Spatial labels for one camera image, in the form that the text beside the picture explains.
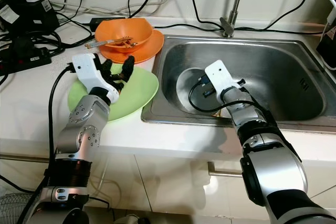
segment countertop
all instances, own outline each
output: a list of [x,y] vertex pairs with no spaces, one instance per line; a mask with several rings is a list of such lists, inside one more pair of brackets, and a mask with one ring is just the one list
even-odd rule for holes
[[[78,18],[89,21],[88,15]],[[175,19],[148,18],[152,25],[174,24]],[[86,36],[82,29],[66,25],[58,30],[66,43]],[[204,32],[185,27],[161,29],[164,34],[219,37],[219,33]],[[315,51],[318,36],[236,31],[235,38],[268,38],[302,41]],[[0,152],[20,155],[48,155],[48,99],[51,87],[71,56],[87,50],[84,46],[67,49],[53,57],[51,64],[10,74],[0,87]],[[137,66],[151,71],[155,57]],[[69,116],[67,95],[76,75],[67,73],[60,81],[54,96],[54,136],[66,125]],[[336,135],[282,131],[305,161],[336,162]],[[241,146],[232,128],[213,126],[153,124],[141,121],[141,110],[124,119],[108,123],[101,136],[100,149],[104,152],[162,155],[171,157],[228,159],[241,157]]]

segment stainless steel sink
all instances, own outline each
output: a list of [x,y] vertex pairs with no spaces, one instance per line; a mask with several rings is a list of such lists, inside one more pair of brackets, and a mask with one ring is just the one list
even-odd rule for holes
[[[217,59],[236,81],[245,79],[244,87],[281,129],[336,132],[336,85],[302,42],[290,40],[166,36],[153,68],[160,88],[142,120],[231,127],[225,114],[200,113],[188,102],[191,87]],[[209,85],[194,91],[194,102],[204,109],[219,105],[214,95],[203,97]]]

